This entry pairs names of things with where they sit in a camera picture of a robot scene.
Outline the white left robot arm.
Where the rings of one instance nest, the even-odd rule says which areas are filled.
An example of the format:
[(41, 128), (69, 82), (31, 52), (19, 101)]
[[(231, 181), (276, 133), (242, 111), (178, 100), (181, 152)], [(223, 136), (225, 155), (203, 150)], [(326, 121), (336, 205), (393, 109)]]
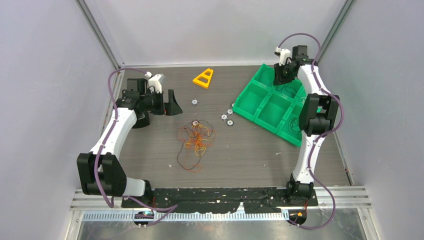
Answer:
[[(298, 149), (253, 122), (232, 115), (233, 126), (220, 116), (247, 85), (256, 66), (215, 68), (209, 89), (191, 80), (199, 67), (161, 68), (163, 88), (173, 89), (182, 113), (154, 115), (143, 128), (132, 127), (124, 111), (124, 127), (116, 126), (93, 153), (114, 154), (130, 181), (148, 180), (153, 188), (242, 188), (283, 186)], [(212, 131), (202, 156), (183, 146), (183, 126), (199, 120)]]

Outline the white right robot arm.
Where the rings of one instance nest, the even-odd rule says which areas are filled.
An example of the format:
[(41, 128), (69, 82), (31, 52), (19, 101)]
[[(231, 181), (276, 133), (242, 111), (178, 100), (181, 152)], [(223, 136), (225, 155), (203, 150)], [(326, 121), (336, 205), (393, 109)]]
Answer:
[(275, 65), (274, 83), (288, 84), (298, 79), (306, 93), (298, 117), (300, 152), (284, 191), (284, 200), (289, 205), (300, 205), (314, 195), (316, 162), (322, 143), (334, 129), (340, 98), (325, 86), (318, 64), (308, 56), (307, 46), (297, 45), (292, 50), (277, 48), (275, 53), (279, 62)]

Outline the round token upper left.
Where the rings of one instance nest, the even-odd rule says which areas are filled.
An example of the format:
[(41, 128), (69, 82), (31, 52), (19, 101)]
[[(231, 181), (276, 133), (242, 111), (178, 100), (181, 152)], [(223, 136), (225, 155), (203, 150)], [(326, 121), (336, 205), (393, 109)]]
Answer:
[(193, 105), (193, 106), (196, 106), (196, 105), (198, 105), (198, 100), (197, 99), (193, 99), (192, 101), (191, 101), (191, 104)]

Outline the green compartment bin tray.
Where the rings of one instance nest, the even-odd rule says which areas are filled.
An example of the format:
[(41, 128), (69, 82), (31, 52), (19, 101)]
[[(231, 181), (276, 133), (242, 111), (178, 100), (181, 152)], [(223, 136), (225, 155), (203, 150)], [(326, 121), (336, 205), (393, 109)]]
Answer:
[(296, 147), (302, 143), (299, 116), (307, 94), (300, 80), (273, 85), (274, 68), (262, 64), (237, 97), (233, 111)]

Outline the yellow triangular plastic piece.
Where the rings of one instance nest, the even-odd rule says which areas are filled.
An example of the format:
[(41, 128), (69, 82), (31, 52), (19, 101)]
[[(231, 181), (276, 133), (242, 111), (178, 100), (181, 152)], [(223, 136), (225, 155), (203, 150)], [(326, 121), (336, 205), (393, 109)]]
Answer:
[(214, 70), (211, 68), (207, 68), (206, 70), (204, 70), (202, 73), (200, 73), (198, 76), (196, 76), (193, 80), (192, 83), (200, 86), (204, 89), (208, 89), (212, 80), (214, 74)]

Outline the round token middle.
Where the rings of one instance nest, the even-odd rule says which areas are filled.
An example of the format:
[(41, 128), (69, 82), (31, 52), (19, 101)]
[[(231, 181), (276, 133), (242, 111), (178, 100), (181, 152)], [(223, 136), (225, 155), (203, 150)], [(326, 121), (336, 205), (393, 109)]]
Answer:
[(228, 119), (228, 116), (224, 113), (224, 114), (222, 114), (222, 115), (220, 116), (220, 119), (221, 119), (222, 121), (226, 121), (226, 120)]

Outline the round token lower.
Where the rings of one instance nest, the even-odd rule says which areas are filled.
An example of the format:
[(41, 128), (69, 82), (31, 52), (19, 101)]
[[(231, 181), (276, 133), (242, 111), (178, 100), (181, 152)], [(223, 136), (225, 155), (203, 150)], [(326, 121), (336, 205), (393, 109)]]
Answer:
[(231, 119), (229, 119), (229, 120), (227, 120), (226, 124), (227, 124), (228, 126), (233, 126), (233, 125), (234, 125), (234, 121), (233, 121), (233, 120), (231, 120)]

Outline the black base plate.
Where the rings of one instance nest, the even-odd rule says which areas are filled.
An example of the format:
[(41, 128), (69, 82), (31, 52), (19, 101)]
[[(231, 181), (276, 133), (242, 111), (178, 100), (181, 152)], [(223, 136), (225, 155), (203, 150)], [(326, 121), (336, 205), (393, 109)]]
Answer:
[(288, 198), (286, 190), (278, 187), (227, 188), (156, 188), (147, 196), (123, 200), (123, 208), (138, 208), (141, 202), (153, 208), (176, 206), (173, 213), (193, 214), (234, 213), (242, 206), (247, 214), (277, 213), (280, 207), (316, 207), (316, 194), (311, 199)]

